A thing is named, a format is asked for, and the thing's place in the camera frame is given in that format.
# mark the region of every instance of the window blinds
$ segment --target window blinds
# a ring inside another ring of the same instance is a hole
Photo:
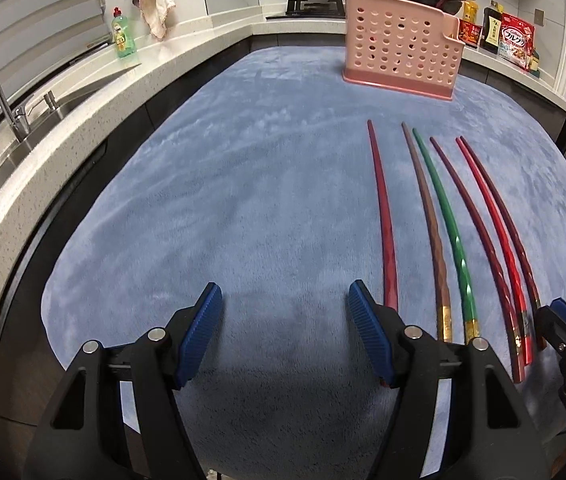
[[[0,0],[0,83],[21,94],[107,36],[100,0]]]

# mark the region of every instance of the green dish soap bottle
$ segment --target green dish soap bottle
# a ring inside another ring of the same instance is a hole
[[[129,56],[137,51],[134,38],[130,32],[128,19],[121,14],[119,7],[114,7],[114,19],[112,20],[112,35],[119,57]]]

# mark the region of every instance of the blue fuzzy blanket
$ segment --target blue fuzzy blanket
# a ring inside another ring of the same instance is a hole
[[[566,161],[537,122],[464,77],[452,102],[348,84],[344,56],[336,47],[260,50],[205,85],[106,187],[43,296],[50,343],[67,366],[84,341],[134,341],[217,282],[221,324],[177,402],[201,462],[240,480],[365,478],[389,420],[396,393],[373,376],[346,309],[357,278],[382,298],[368,119],[385,168],[405,322],[436,334],[428,232],[401,121],[438,139],[503,263],[454,142],[468,139],[509,206],[541,301],[566,299]],[[509,370],[488,261],[456,187],[431,155],[462,233],[482,334]],[[463,342],[456,273],[439,223],[454,339]],[[559,384],[548,349],[519,387],[543,438],[566,424]],[[440,462],[447,384],[439,400],[425,472]],[[130,390],[124,411],[135,426]]]

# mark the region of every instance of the food package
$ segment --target food package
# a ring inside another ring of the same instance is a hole
[[[534,25],[511,14],[503,14],[498,54],[508,61],[528,70],[529,59],[534,53]]]
[[[458,39],[465,44],[478,48],[482,27],[471,22],[466,22],[465,20],[459,20],[459,22]]]

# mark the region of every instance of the faucet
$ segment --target faucet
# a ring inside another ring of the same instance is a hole
[[[14,136],[19,142],[23,142],[25,140],[25,137],[27,137],[30,132],[30,127],[28,126],[28,121],[25,116],[25,110],[23,109],[23,107],[19,107],[14,111],[14,113],[12,113],[1,85],[0,107],[3,111],[4,116],[6,117],[6,121],[10,125],[10,129],[14,133]]]

